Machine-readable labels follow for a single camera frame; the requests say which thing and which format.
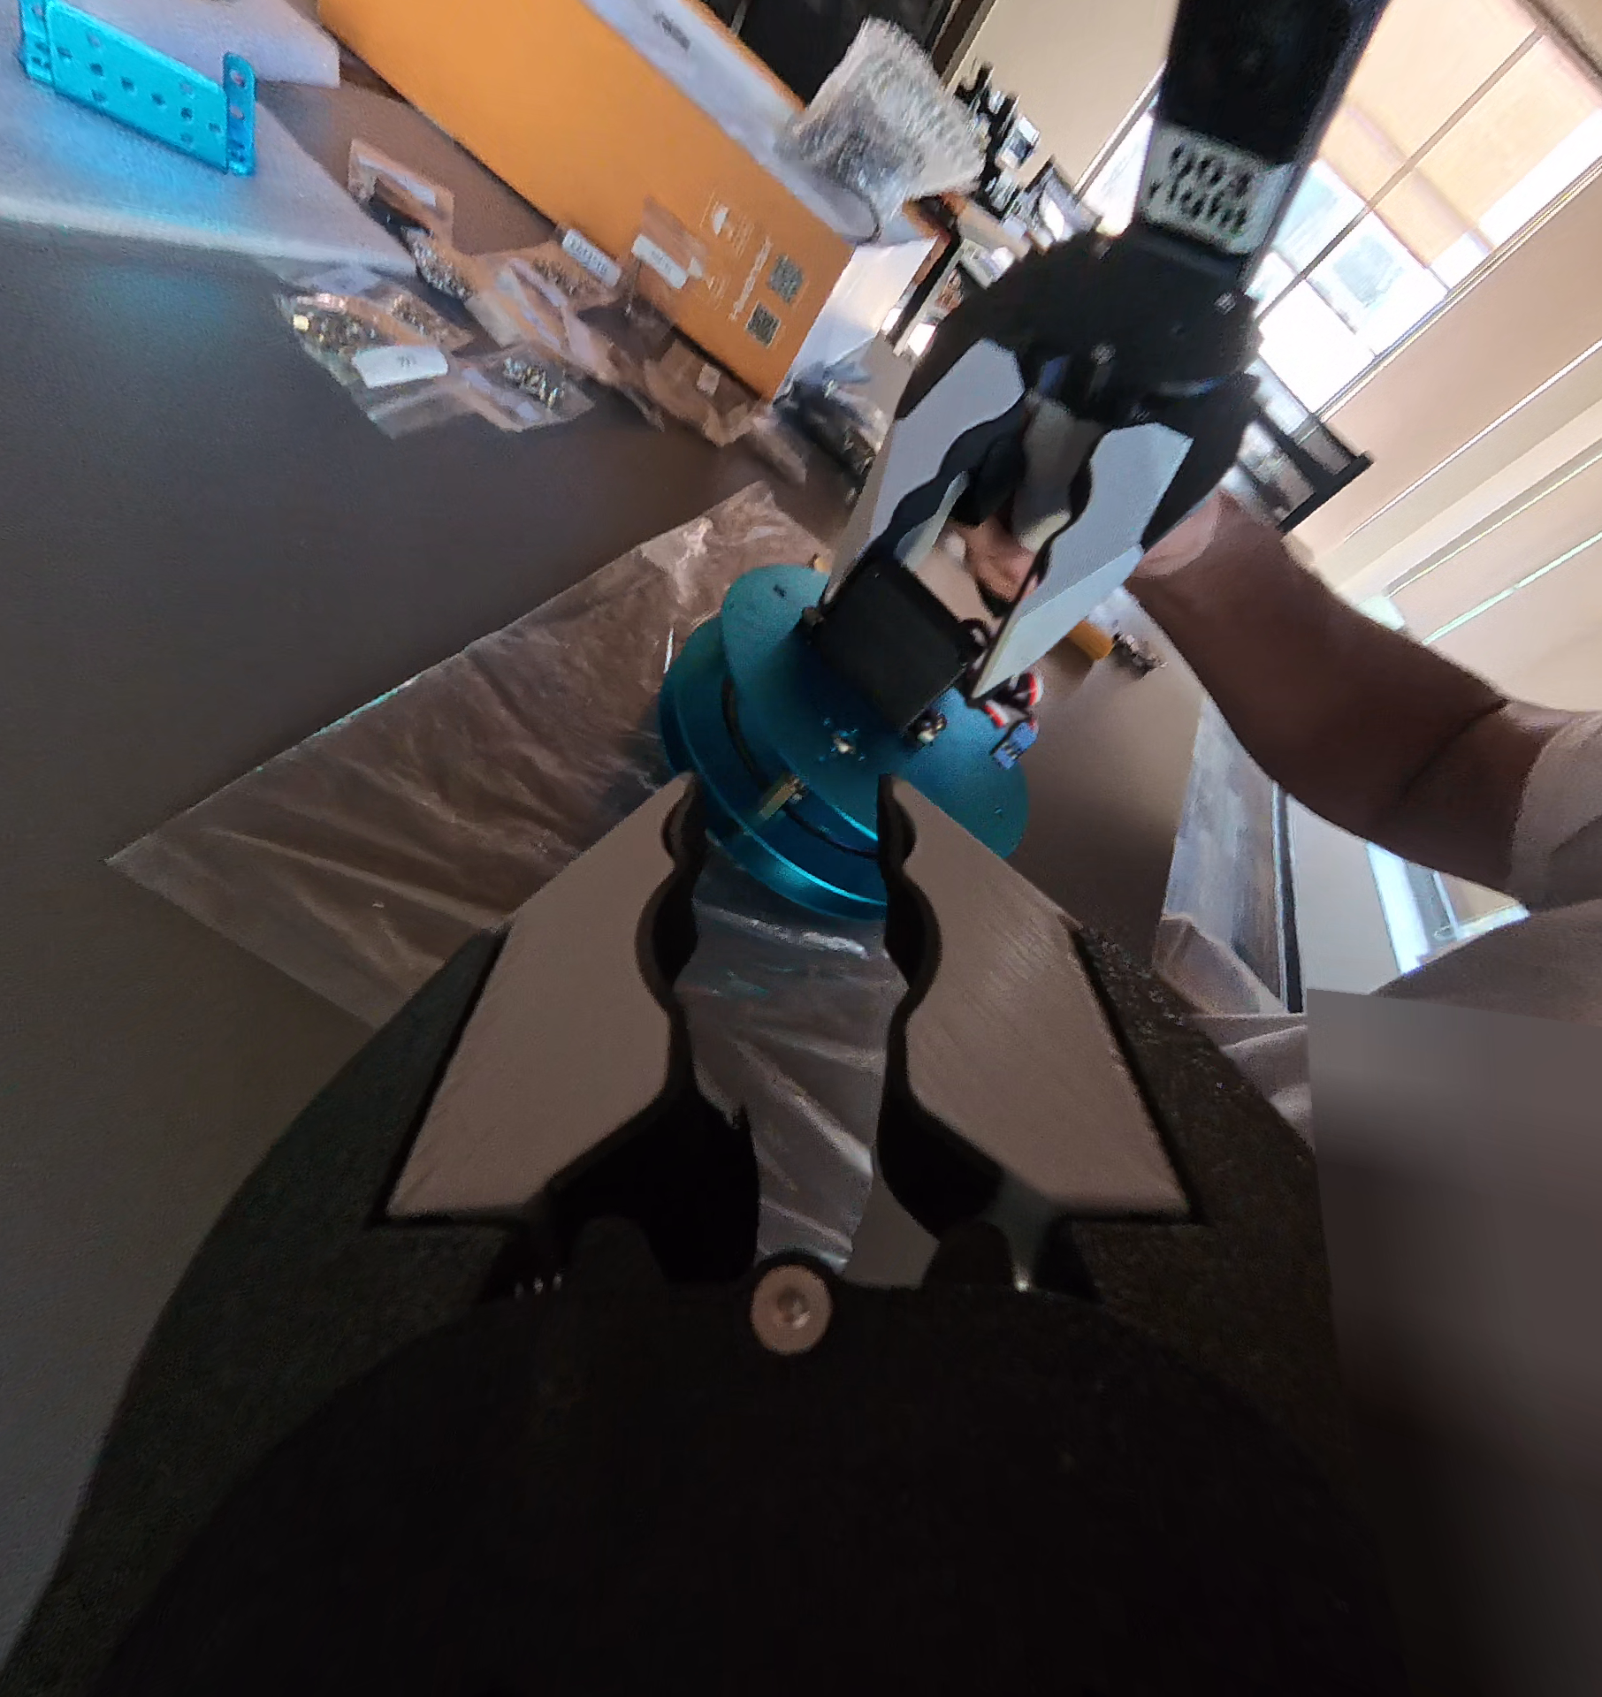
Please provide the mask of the clear plastic bag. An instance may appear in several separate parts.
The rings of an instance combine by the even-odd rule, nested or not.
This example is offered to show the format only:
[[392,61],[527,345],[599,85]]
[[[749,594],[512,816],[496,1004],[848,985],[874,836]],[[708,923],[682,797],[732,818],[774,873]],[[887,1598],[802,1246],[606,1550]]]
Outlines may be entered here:
[[[381,1026],[665,781],[654,701],[726,585],[817,543],[763,482],[136,838],[110,869]],[[760,1251],[894,1284],[935,1244],[874,1177],[902,980],[881,923],[819,917],[712,853],[678,980],[702,1092],[745,1111]]]

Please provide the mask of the bag of black parts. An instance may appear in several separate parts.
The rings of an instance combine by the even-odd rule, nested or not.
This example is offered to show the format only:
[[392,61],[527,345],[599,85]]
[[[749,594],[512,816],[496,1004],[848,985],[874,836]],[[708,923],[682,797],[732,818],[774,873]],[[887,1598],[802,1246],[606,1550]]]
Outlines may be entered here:
[[776,414],[832,462],[854,493],[863,491],[891,427],[868,393],[824,375],[798,377],[778,395]]

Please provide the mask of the long blue perforated bracket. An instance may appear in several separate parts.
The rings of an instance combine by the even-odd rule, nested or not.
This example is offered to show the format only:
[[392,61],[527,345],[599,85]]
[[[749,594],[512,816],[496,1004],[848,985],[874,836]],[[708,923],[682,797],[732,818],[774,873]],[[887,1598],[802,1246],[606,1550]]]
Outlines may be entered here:
[[32,83],[223,176],[254,176],[258,78],[239,54],[221,56],[217,78],[197,74],[64,2],[19,2],[18,28]]

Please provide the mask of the large window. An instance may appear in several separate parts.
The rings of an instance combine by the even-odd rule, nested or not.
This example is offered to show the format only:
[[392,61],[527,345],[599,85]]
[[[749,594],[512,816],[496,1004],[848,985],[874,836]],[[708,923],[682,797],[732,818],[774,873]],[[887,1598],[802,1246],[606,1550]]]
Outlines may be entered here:
[[1511,2],[1394,2],[1252,296],[1263,369],[1311,414],[1602,166],[1602,78]]

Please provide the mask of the pile of small screw bags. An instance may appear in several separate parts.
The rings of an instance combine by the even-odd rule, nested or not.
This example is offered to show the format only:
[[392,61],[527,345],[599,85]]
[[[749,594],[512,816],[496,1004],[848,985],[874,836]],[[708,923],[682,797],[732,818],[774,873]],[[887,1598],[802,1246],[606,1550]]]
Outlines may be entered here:
[[274,296],[294,347],[383,436],[462,417],[520,436],[575,423],[608,399],[715,449],[785,445],[769,403],[557,240],[472,257],[413,225],[403,244],[407,279],[285,266]]

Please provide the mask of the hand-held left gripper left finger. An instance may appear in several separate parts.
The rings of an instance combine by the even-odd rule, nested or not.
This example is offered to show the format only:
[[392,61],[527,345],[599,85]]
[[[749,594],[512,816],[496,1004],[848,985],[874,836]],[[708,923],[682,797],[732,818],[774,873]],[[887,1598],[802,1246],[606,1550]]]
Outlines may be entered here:
[[678,775],[516,908],[389,1220],[514,1220],[689,1076],[697,784]]

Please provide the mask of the black servo motor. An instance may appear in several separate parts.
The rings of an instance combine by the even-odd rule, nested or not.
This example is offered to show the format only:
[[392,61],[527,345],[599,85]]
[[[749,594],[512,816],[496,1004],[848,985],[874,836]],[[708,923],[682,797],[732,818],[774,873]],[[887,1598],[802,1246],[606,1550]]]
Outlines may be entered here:
[[983,635],[894,558],[854,563],[808,626],[819,659],[894,731],[911,733],[976,668]]

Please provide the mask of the white foam tray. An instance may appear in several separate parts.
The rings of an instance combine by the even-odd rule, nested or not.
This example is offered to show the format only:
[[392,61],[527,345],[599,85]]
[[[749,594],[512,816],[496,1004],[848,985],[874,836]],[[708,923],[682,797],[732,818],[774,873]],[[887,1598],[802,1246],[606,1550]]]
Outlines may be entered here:
[[368,220],[263,106],[254,172],[235,176],[145,137],[31,74],[19,4],[0,4],[0,222],[245,259],[407,275]]

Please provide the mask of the grey desk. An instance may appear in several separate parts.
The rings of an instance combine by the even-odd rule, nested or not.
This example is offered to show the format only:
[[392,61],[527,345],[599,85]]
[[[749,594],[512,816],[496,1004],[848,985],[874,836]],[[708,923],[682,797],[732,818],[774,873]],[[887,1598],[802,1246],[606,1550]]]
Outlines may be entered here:
[[232,253],[0,222],[0,1664],[156,1312],[365,1028],[115,873],[754,480],[619,404],[387,439]]

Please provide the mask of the person's right forearm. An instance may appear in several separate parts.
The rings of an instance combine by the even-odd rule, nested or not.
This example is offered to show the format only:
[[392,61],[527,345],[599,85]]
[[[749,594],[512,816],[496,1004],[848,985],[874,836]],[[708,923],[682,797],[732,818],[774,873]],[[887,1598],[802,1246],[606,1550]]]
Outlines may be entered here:
[[1280,545],[1132,596],[1241,749],[1352,838],[1507,891],[1533,762],[1575,722],[1372,622]]

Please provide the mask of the orange cardboard box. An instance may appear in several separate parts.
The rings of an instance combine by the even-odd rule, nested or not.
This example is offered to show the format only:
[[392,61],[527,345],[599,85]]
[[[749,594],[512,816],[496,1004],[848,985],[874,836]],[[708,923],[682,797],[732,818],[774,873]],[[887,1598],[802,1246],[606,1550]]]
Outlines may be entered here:
[[747,390],[878,334],[939,235],[780,154],[800,102],[701,4],[320,2],[322,30]]

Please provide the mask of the bubble wrap bag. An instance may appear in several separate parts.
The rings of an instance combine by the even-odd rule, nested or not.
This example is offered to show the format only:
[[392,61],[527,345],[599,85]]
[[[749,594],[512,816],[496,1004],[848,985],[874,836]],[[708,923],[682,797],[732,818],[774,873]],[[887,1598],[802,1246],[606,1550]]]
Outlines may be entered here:
[[911,202],[972,189],[983,163],[972,119],[928,54],[883,19],[859,24],[774,154],[841,214],[856,244],[880,242]]

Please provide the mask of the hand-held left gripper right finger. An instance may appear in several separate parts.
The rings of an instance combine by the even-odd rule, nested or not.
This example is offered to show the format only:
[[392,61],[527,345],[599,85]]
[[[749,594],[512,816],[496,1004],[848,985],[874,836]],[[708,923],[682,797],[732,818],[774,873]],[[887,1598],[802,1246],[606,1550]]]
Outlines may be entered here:
[[907,781],[876,795],[900,978],[878,1168],[913,1220],[1188,1220],[1066,914]]

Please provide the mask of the blue round turntable base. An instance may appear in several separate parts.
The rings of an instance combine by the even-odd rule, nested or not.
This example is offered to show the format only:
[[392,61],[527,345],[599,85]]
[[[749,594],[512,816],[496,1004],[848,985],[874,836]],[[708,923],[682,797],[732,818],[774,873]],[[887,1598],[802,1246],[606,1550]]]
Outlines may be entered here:
[[1007,858],[1024,838],[1018,760],[1029,720],[946,690],[931,716],[894,733],[822,664],[809,622],[826,591],[802,565],[749,570],[664,672],[658,733],[688,775],[704,836],[776,897],[819,915],[870,921],[885,888],[878,788],[905,781]]

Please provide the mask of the person's right hand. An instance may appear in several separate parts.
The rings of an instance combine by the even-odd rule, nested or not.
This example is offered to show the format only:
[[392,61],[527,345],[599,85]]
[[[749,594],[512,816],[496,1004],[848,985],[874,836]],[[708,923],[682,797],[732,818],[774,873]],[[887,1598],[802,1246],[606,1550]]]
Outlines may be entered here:
[[[959,541],[963,565],[977,585],[983,605],[1007,609],[1033,594],[1038,581],[1036,554],[1016,541],[1001,521],[990,519],[979,524],[952,521],[946,534],[952,541]],[[1155,541],[1123,583],[1129,585],[1132,596],[1140,596],[1153,585],[1175,580],[1191,565],[1223,561],[1234,550],[1254,550],[1258,545],[1271,545],[1276,550],[1278,532],[1260,521],[1249,506],[1219,493],[1204,500],[1166,537]]]

